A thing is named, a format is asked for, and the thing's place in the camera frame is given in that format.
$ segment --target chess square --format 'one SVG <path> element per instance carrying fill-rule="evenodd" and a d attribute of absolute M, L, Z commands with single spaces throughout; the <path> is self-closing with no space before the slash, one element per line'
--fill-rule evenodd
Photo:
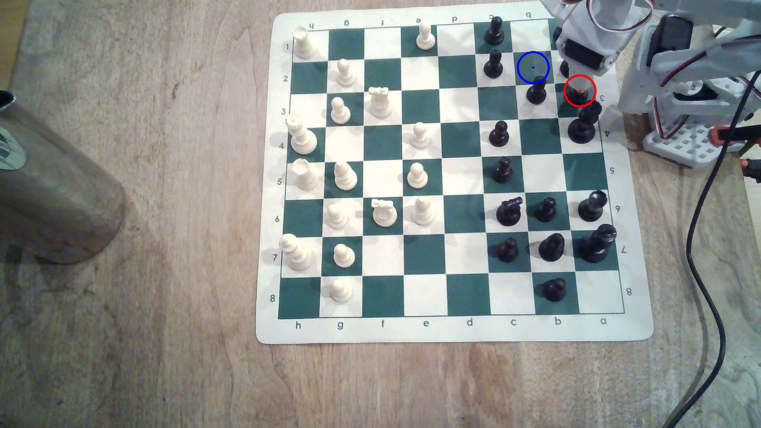
<path fill-rule="evenodd" d="M 441 159 L 441 183 L 444 195 L 483 193 L 481 158 Z"/>
<path fill-rule="evenodd" d="M 404 315 L 406 317 L 446 314 L 446 275 L 404 276 Z"/>
<path fill-rule="evenodd" d="M 473 55 L 476 53 L 473 24 L 438 26 L 436 43 L 439 56 Z"/>
<path fill-rule="evenodd" d="M 487 273 L 486 233 L 450 233 L 444 235 L 447 273 Z"/>

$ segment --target black pawn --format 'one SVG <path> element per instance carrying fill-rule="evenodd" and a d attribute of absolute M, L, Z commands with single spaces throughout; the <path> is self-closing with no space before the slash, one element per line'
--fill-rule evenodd
<path fill-rule="evenodd" d="M 565 238 L 553 233 L 539 244 L 539 255 L 546 261 L 557 261 L 565 251 Z"/>
<path fill-rule="evenodd" d="M 521 219 L 521 204 L 523 198 L 520 196 L 503 201 L 497 208 L 497 221 L 503 226 L 514 226 Z"/>
<path fill-rule="evenodd" d="M 489 61 L 483 66 L 483 74 L 490 78 L 497 78 L 502 75 L 502 53 L 493 50 L 489 54 Z"/>
<path fill-rule="evenodd" d="M 557 205 L 558 203 L 555 201 L 555 198 L 548 196 L 537 204 L 537 207 L 533 211 L 533 216 L 540 222 L 547 223 L 555 218 L 555 214 L 558 212 Z"/>
<path fill-rule="evenodd" d="M 495 147 L 502 147 L 510 141 L 510 134 L 508 133 L 508 124 L 504 120 L 500 120 L 494 125 L 494 129 L 489 133 L 489 142 Z"/>
<path fill-rule="evenodd" d="M 592 101 L 578 112 L 578 119 L 568 125 L 568 137 L 578 144 L 586 144 L 594 138 L 594 124 L 600 116 L 603 107 L 597 101 Z"/>
<path fill-rule="evenodd" d="M 499 45 L 505 41 L 505 32 L 502 31 L 502 18 L 499 16 L 492 18 L 492 25 L 486 30 L 483 39 L 490 45 Z"/>
<path fill-rule="evenodd" d="M 595 190 L 589 197 L 578 204 L 578 216 L 585 222 L 596 222 L 603 216 L 603 207 L 608 203 L 608 196 L 602 190 Z"/>
<path fill-rule="evenodd" d="M 510 166 L 510 158 L 500 158 L 492 170 L 492 177 L 497 183 L 507 183 L 513 177 L 513 168 Z"/>

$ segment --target white pawn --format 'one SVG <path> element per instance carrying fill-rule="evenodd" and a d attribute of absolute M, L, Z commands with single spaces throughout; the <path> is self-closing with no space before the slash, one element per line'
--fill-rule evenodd
<path fill-rule="evenodd" d="M 333 249 L 333 261 L 336 262 L 338 267 L 349 267 L 353 265 L 355 258 L 354 250 L 344 244 L 338 244 Z"/>
<path fill-rule="evenodd" d="M 336 162 L 333 169 L 336 175 L 336 186 L 341 190 L 351 190 L 357 185 L 357 173 L 346 162 Z"/>
<path fill-rule="evenodd" d="M 409 166 L 407 183 L 416 189 L 421 189 L 428 184 L 428 173 L 425 172 L 420 162 L 415 162 Z"/>
<path fill-rule="evenodd" d="M 436 37 L 431 34 L 431 25 L 425 22 L 420 23 L 420 34 L 416 40 L 418 48 L 429 50 L 436 44 Z"/>
<path fill-rule="evenodd" d="M 330 119 L 333 119 L 333 122 L 343 125 L 349 121 L 349 117 L 351 116 L 352 112 L 349 111 L 349 108 L 343 103 L 343 98 L 334 97 L 330 100 Z"/>
<path fill-rule="evenodd" d="M 421 225 L 430 225 L 433 222 L 434 213 L 431 209 L 431 200 L 426 196 L 420 196 L 415 200 L 412 208 L 412 220 Z"/>
<path fill-rule="evenodd" d="M 296 235 L 291 233 L 280 238 L 280 249 L 283 251 L 285 265 L 293 270 L 306 270 L 314 261 L 314 251 L 301 245 Z"/>
<path fill-rule="evenodd" d="M 348 87 L 354 84 L 357 80 L 357 76 L 349 69 L 349 61 L 341 58 L 338 60 L 338 77 L 336 81 L 343 87 Z"/>

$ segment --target green square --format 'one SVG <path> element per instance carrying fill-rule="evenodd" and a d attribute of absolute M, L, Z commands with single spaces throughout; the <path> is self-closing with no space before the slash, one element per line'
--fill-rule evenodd
<path fill-rule="evenodd" d="M 521 119 L 519 126 L 521 127 L 521 153 L 524 155 L 562 152 L 560 125 L 557 119 Z"/>
<path fill-rule="evenodd" d="M 281 278 L 278 319 L 320 317 L 320 278 Z"/>
<path fill-rule="evenodd" d="M 521 156 L 508 156 L 508 158 L 510 158 L 510 167 L 513 168 L 513 177 L 507 183 L 497 183 L 492 177 L 500 157 L 482 158 L 483 193 L 523 193 L 523 160 Z"/>
<path fill-rule="evenodd" d="M 599 263 L 589 263 L 588 261 L 579 257 L 578 243 L 584 236 L 589 236 L 592 231 L 572 230 L 571 238 L 573 240 L 573 253 L 574 261 L 576 262 L 576 270 L 618 270 L 618 250 L 616 249 L 616 242 L 614 241 L 608 247 L 608 255 L 605 259 Z"/>
<path fill-rule="evenodd" d="M 392 197 L 375 199 L 389 200 L 393 202 L 393 207 L 396 208 L 396 221 L 387 228 L 379 226 L 375 220 L 373 220 L 373 198 L 365 198 L 362 202 L 362 229 L 364 235 L 403 235 L 402 224 L 404 221 L 402 198 Z"/>
<path fill-rule="evenodd" d="M 385 87 L 389 91 L 402 89 L 402 59 L 366 59 L 365 91 L 371 86 Z"/>
<path fill-rule="evenodd" d="M 404 273 L 444 273 L 443 235 L 404 235 Z"/>
<path fill-rule="evenodd" d="M 299 238 L 323 235 L 323 200 L 286 200 L 283 209 L 283 233 Z"/>
<path fill-rule="evenodd" d="M 555 198 L 557 213 L 554 219 L 547 223 L 542 223 L 534 217 L 533 213 L 537 205 L 548 196 Z M 528 215 L 529 231 L 568 230 L 571 228 L 571 221 L 568 218 L 568 198 L 565 196 L 565 192 L 526 193 L 525 206 L 526 214 Z"/>
<path fill-rule="evenodd" d="M 563 155 L 567 190 L 607 189 L 605 157 L 602 153 Z"/>
<path fill-rule="evenodd" d="M 429 50 L 422 50 L 418 48 L 418 35 L 420 34 L 420 26 L 414 27 L 402 27 L 402 57 L 407 58 L 409 56 L 437 56 L 438 55 L 438 43 L 433 45 Z M 431 34 L 437 37 L 436 26 L 431 26 Z"/>
<path fill-rule="evenodd" d="M 478 122 L 441 124 L 441 157 L 471 158 L 481 155 L 481 129 Z"/>
<path fill-rule="evenodd" d="M 439 88 L 475 88 L 476 57 L 474 55 L 440 56 L 438 59 Z"/>
<path fill-rule="evenodd" d="M 499 45 L 492 45 L 487 43 L 483 37 L 486 35 L 486 31 L 491 25 L 490 22 L 476 22 L 473 24 L 474 34 L 476 35 L 476 53 L 490 53 L 496 49 L 499 52 L 506 53 L 513 51 L 513 39 L 510 35 L 510 21 L 502 21 L 502 31 L 505 32 L 505 40 Z"/>
<path fill-rule="evenodd" d="M 478 88 L 478 108 L 481 120 L 508 120 L 518 118 L 515 86 Z"/>
<path fill-rule="evenodd" d="M 366 126 L 364 157 L 366 161 L 402 158 L 402 126 Z"/>
<path fill-rule="evenodd" d="M 335 123 L 330 116 L 330 112 L 333 111 L 333 107 L 330 105 L 330 101 L 334 97 L 341 97 L 344 105 L 349 108 L 352 115 L 346 123 Z M 341 94 L 328 94 L 328 101 L 326 105 L 326 119 L 327 126 L 360 126 L 365 121 L 365 94 L 363 92 L 343 92 Z"/>
<path fill-rule="evenodd" d="M 363 59 L 365 57 L 365 29 L 341 28 L 330 30 L 328 60 Z"/>
<path fill-rule="evenodd" d="M 542 294 L 542 284 L 555 278 L 565 279 L 565 297 L 560 302 L 551 302 Z M 576 273 L 542 272 L 533 274 L 533 305 L 537 315 L 578 315 L 578 294 Z"/>
<path fill-rule="evenodd" d="M 490 315 L 489 275 L 447 275 L 447 309 L 450 316 Z"/>
<path fill-rule="evenodd" d="M 497 257 L 499 245 L 507 238 L 518 242 L 518 257 L 510 263 L 505 263 Z M 489 246 L 489 272 L 531 272 L 531 253 L 527 232 L 489 233 L 486 235 Z"/>
<path fill-rule="evenodd" d="M 302 155 L 297 153 L 291 146 L 291 134 L 288 134 L 288 163 L 292 164 L 296 159 L 306 159 L 310 163 L 325 162 L 325 128 L 310 128 L 310 131 L 317 137 L 317 147 L 311 153 Z"/>
<path fill-rule="evenodd" d="M 404 277 L 363 276 L 362 317 L 403 317 Z"/>
<path fill-rule="evenodd" d="M 354 264 L 339 267 L 333 259 L 336 245 L 344 244 L 354 250 Z M 360 276 L 362 275 L 362 236 L 323 237 L 323 276 Z"/>
<path fill-rule="evenodd" d="M 291 65 L 292 94 L 323 94 L 327 88 L 327 62 L 294 62 Z"/>
<path fill-rule="evenodd" d="M 361 198 L 362 197 L 362 162 L 346 162 L 357 173 L 357 185 L 349 190 L 341 190 L 336 186 L 336 163 L 325 164 L 325 198 Z"/>
<path fill-rule="evenodd" d="M 484 232 L 483 195 L 444 195 L 446 233 Z"/>
<path fill-rule="evenodd" d="M 402 91 L 402 123 L 439 121 L 438 89 Z"/>

